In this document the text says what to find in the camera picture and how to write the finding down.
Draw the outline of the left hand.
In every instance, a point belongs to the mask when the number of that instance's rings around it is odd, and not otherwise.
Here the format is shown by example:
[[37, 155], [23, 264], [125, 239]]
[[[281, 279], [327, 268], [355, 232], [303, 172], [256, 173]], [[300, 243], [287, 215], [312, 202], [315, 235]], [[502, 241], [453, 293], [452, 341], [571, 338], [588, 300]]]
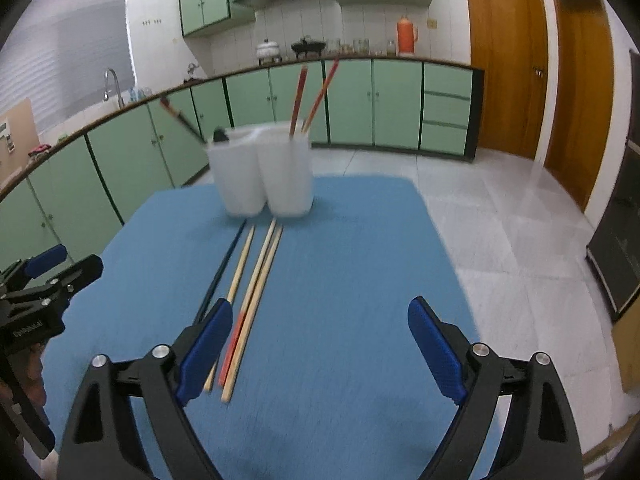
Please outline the left hand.
[[42, 355], [45, 344], [33, 344], [29, 348], [18, 352], [15, 356], [14, 370], [24, 393], [38, 408], [43, 408], [47, 402], [47, 393], [42, 378]]

